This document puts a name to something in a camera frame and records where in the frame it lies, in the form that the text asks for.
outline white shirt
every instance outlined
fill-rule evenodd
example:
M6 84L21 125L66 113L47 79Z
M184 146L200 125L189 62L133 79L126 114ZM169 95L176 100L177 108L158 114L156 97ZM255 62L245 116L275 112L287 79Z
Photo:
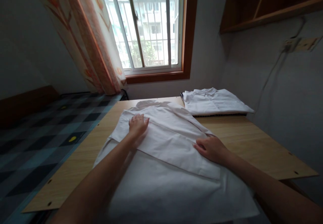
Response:
M135 114L150 118L148 129L102 221L216 223L259 213L243 181L193 148L214 135L172 102L141 101L123 111L94 166L126 136Z
M254 110L245 105L237 96L226 89L215 88L183 93L185 108L192 115L215 115L234 113L254 113Z

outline tree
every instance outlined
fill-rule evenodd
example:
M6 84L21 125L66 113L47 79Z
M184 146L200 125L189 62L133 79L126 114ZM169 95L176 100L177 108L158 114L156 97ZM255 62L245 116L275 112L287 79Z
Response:
M135 67L141 67L141 57L139 53L139 46L137 42L133 43L133 48L131 50L132 61ZM141 43L142 54L144 56L144 61L146 66L153 66L156 60L155 49L151 46L150 41L143 41Z

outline power outlet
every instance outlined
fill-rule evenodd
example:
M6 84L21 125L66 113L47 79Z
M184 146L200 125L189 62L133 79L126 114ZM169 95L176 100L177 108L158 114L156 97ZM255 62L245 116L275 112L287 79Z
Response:
M295 47L295 52L311 52L322 37L301 39Z
M287 39L284 41L283 46L281 48L281 52L291 53L296 48L297 44L299 43L300 38L294 39Z

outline floral curtain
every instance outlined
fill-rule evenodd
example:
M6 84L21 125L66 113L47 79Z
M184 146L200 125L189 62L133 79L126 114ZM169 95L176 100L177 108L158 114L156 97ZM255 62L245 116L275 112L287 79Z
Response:
M92 92L112 95L126 86L104 0L41 0Z

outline wall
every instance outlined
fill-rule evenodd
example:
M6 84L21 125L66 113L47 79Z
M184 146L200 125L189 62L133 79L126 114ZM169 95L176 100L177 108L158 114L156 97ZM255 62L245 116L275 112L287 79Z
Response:
M300 37L323 35L323 11L306 16ZM295 35L300 18L234 34L221 88L256 109L263 84L276 62L282 42ZM248 118L291 153L323 174L323 42L310 53L283 56L274 70L257 113ZM323 205L323 178L295 181Z
M0 100L48 85L0 28Z
M88 91L40 0L0 0L0 12L3 32L32 64L31 73L37 73L37 68L61 94ZM4 66L8 67L2 64L1 71L10 71Z
M231 36L218 34L224 4L225 0L198 0L190 79L132 84L127 89L130 99L179 96L185 90L219 85Z

